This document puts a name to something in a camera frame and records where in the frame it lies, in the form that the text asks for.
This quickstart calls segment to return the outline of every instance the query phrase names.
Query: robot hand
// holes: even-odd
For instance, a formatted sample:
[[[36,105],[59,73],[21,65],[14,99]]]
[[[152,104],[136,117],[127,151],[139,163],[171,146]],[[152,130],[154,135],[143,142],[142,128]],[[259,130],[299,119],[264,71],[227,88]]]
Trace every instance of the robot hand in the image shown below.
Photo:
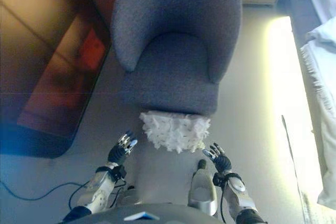
[[[224,150],[216,143],[210,146],[211,150],[203,149],[203,153],[208,156],[215,164],[218,171],[214,175],[213,183],[221,187],[223,193],[220,200],[221,216],[225,223],[223,215],[223,196],[225,197],[231,217],[237,224],[257,224],[267,223],[260,217],[254,201],[248,195],[245,184],[241,177],[232,172],[232,166]]]
[[[131,131],[123,134],[117,144],[111,149],[108,157],[108,162],[122,165],[125,159],[131,154],[133,148],[138,143],[138,140],[132,136]]]
[[[225,155],[224,150],[216,143],[214,143],[214,146],[211,145],[210,148],[210,151],[203,149],[203,153],[215,164],[217,171],[223,173],[225,171],[231,170],[231,162]]]

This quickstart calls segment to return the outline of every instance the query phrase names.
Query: robot finger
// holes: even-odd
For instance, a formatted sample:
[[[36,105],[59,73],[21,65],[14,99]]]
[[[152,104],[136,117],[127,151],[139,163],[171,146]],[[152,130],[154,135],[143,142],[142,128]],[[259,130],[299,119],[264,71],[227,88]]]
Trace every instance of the robot finger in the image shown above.
[[[217,147],[217,149],[219,150],[221,155],[225,155],[225,152],[223,150],[223,148],[221,148],[218,144],[214,143],[214,145]]]
[[[213,150],[210,150],[210,152],[211,152],[212,154],[214,154],[215,156],[217,156],[217,154],[216,154]]]
[[[213,147],[212,145],[210,145],[210,148],[216,153],[217,156],[220,156],[220,152],[217,150],[217,148]]]
[[[216,156],[214,154],[212,154],[207,149],[203,149],[202,151],[203,151],[203,153],[204,153],[205,156],[207,156],[208,158],[211,159],[212,162],[214,162],[214,160],[216,159]]]
[[[137,139],[133,139],[130,144],[127,146],[127,148],[125,149],[125,152],[130,155],[131,151],[133,150],[133,148],[135,147],[135,145],[138,143]]]

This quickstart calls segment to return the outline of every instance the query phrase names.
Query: floor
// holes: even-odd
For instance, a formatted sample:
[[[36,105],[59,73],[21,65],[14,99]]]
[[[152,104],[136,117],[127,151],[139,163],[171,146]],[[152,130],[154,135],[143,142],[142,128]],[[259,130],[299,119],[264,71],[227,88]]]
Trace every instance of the floor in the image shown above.
[[[219,104],[205,141],[219,143],[243,178],[262,217],[269,223],[303,223],[294,168],[286,138],[276,137],[268,62],[267,30],[277,16],[271,8],[245,8],[238,45],[220,84]],[[49,160],[1,155],[1,180],[24,197],[37,197],[64,182],[86,182],[104,164],[109,148],[127,129],[139,144],[126,161],[127,181],[144,202],[186,204],[197,162],[195,153],[156,150],[141,133],[140,111],[121,104],[117,90],[123,71],[111,54],[88,105],[73,146]],[[209,164],[210,172],[214,167]],[[1,187],[1,223],[55,223],[68,213],[74,186],[39,201],[22,201]],[[233,223],[228,211],[227,223]]]

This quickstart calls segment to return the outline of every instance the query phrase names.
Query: white fluffy object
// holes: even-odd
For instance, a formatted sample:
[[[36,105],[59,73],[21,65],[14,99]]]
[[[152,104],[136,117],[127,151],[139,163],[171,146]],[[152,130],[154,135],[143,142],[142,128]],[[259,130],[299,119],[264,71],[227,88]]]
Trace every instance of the white fluffy object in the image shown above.
[[[165,146],[168,151],[195,152],[205,147],[203,139],[209,135],[210,119],[200,115],[187,115],[149,111],[141,113],[143,130],[155,148]]]

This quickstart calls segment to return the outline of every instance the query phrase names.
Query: cable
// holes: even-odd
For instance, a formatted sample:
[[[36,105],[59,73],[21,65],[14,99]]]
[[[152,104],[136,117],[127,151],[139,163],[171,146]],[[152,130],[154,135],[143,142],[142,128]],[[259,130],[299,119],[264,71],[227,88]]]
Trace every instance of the cable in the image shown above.
[[[222,217],[222,220],[223,220],[223,223],[226,223],[225,222],[225,219],[224,219],[224,214],[223,214],[223,198],[224,198],[224,189],[222,188],[222,196],[220,198],[220,203],[221,203],[221,217]]]
[[[41,197],[38,197],[38,198],[24,198],[24,197],[21,197],[21,196],[17,196],[15,193],[13,193],[12,190],[9,189],[9,187],[0,180],[0,184],[2,184],[5,189],[8,191],[8,193],[10,195],[12,195],[13,197],[17,198],[17,199],[21,199],[21,200],[26,200],[26,201],[35,201],[35,200],[40,200],[40,199],[43,199],[44,197],[48,196],[49,194],[51,194],[53,191],[55,191],[56,189],[62,187],[62,186],[67,186],[67,185],[75,185],[75,186],[80,186],[82,187],[83,185],[82,184],[79,184],[79,183],[75,183],[75,182],[67,182],[67,183],[64,183],[64,184],[61,184],[59,186],[56,186],[54,187],[53,189],[51,189],[49,192],[47,192],[46,194],[44,194],[43,196]]]
[[[114,206],[114,204],[116,203],[116,201],[117,201],[117,198],[118,198],[118,196],[119,196],[119,193],[120,193],[120,191],[124,191],[124,188],[123,187],[121,187],[118,191],[117,191],[117,195],[115,196],[115,198],[114,198],[114,201],[113,201],[113,203],[112,203],[112,205],[110,206],[110,208],[111,207],[113,207]]]
[[[114,188],[122,187],[122,186],[125,186],[127,184],[126,180],[123,179],[122,181],[124,181],[123,185],[115,186]]]
[[[71,200],[72,200],[72,197],[76,194],[76,192],[78,192],[80,189],[82,189],[83,187],[85,187],[90,181],[87,181],[85,184],[81,185],[80,187],[78,187],[70,196],[69,198],[69,201],[68,201],[68,206],[69,206],[69,209],[70,211],[72,210],[72,207],[71,207]]]

